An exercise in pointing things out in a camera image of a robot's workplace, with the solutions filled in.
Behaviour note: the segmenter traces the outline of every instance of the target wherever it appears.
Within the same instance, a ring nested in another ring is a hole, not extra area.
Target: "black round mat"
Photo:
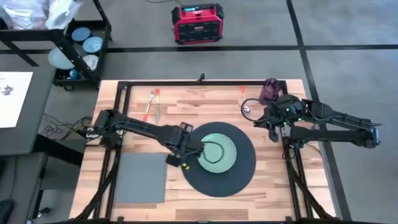
[[[229,137],[236,146],[236,161],[226,172],[216,174],[205,170],[196,156],[190,156],[187,170],[182,172],[188,183],[197,191],[212,197],[227,197],[241,191],[250,182],[256,168],[256,153],[248,136],[232,124],[213,122],[204,124],[191,132],[191,138],[220,133]]]

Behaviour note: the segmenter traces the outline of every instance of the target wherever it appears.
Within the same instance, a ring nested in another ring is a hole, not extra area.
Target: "black cable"
[[[312,147],[313,149],[316,149],[316,150],[319,152],[319,155],[322,155],[321,150],[319,150],[317,147],[312,146],[312,145],[310,145],[310,144],[308,144],[308,143],[304,143],[304,144],[306,144],[306,145]]]
[[[50,123],[50,125],[47,125],[46,127],[44,127],[44,129],[42,130],[42,134],[46,137],[50,137],[53,134],[61,134],[64,132],[63,128],[66,127],[68,128],[67,133],[60,138],[61,140],[66,139],[72,132],[76,132],[77,129],[82,128],[82,127],[87,127],[88,124],[85,124],[88,122],[91,122],[92,117],[89,116],[85,116],[82,117],[80,119],[78,119],[76,122],[74,123],[67,123],[67,122],[62,122],[59,121],[57,118],[54,118],[53,116],[50,116],[49,114],[44,114],[43,115],[43,120],[47,121]]]
[[[245,112],[243,111],[243,107],[244,107],[244,105],[245,105],[248,101],[257,101],[257,102],[259,102],[259,99],[257,99],[257,98],[248,98],[248,99],[245,99],[245,100],[242,102],[242,105],[241,105],[241,114],[242,114],[242,116],[243,116],[246,120],[251,121],[251,122],[264,122],[264,121],[267,121],[268,119],[271,119],[271,118],[264,118],[264,119],[261,119],[261,120],[260,120],[260,119],[259,119],[259,120],[255,120],[255,119],[251,119],[251,118],[247,117],[246,114],[245,114]]]
[[[217,142],[213,142],[213,141],[204,141],[203,143],[205,143],[205,144],[206,144],[206,143],[216,144],[216,145],[218,145],[218,146],[221,148],[221,156],[220,156],[220,158],[219,158],[217,161],[214,161],[214,162],[211,162],[211,161],[209,161],[209,160],[206,158],[205,150],[203,150],[203,158],[205,158],[205,160],[206,160],[207,162],[209,162],[210,164],[216,164],[217,162],[221,161],[221,160],[224,158],[225,149],[224,149],[224,147],[223,147],[221,144],[219,144],[219,143],[217,143]]]
[[[145,2],[149,2],[149,3],[164,3],[164,2],[170,2],[170,1],[176,1],[176,2],[180,3],[181,6],[183,6],[183,4],[179,0],[163,0],[163,1],[145,0]]]
[[[12,198],[12,194],[14,193],[15,183],[17,182],[17,175],[18,175],[18,156],[15,156],[15,159],[14,159],[14,177],[12,178],[11,191],[10,191],[10,195],[8,196],[8,199],[11,199]]]
[[[289,157],[286,157],[285,153],[282,154],[282,159],[283,160],[294,159],[296,157],[296,150],[293,148],[293,152],[294,152],[293,156],[290,155],[290,150],[291,149],[289,149]]]

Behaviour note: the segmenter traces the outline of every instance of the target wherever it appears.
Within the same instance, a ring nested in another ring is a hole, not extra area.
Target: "utensil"
[[[160,120],[160,107],[159,107],[160,90],[156,89],[155,94],[156,94],[156,124],[158,124]]]
[[[244,93],[244,86],[241,86],[242,98],[243,101],[246,100],[246,94]],[[243,112],[250,113],[250,108],[247,105],[243,105]]]
[[[143,121],[147,121],[148,120],[150,104],[152,103],[152,100],[154,98],[155,98],[155,90],[150,90],[150,92],[149,92],[149,101],[148,101],[148,104],[147,104],[147,109],[146,109],[144,118],[142,119]]]

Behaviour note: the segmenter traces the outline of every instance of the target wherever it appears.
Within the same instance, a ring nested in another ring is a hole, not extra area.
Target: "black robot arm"
[[[309,130],[295,126],[296,121],[308,121],[314,124],[330,123],[348,130]],[[281,127],[283,137],[289,137],[296,147],[302,147],[308,141],[337,141],[374,148],[380,144],[378,130],[375,128],[378,125],[380,124],[374,124],[370,119],[334,111],[324,103],[300,101],[292,95],[282,95],[277,101],[267,102],[264,115],[254,122],[255,127],[268,129],[270,139],[275,142],[279,139],[275,128]]]
[[[130,118],[116,110],[103,110],[94,125],[96,134],[103,136],[103,143],[110,147],[121,147],[121,133],[129,131],[148,138],[155,139],[162,146],[170,150],[166,162],[178,167],[187,156],[199,156],[203,150],[203,143],[190,137],[193,126],[181,123],[180,126],[157,126],[138,119]]]

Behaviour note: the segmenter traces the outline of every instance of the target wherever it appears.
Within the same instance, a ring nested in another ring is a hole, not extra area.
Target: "portable generator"
[[[218,4],[176,7],[172,11],[175,41],[178,44],[214,42],[223,33],[223,8]]]

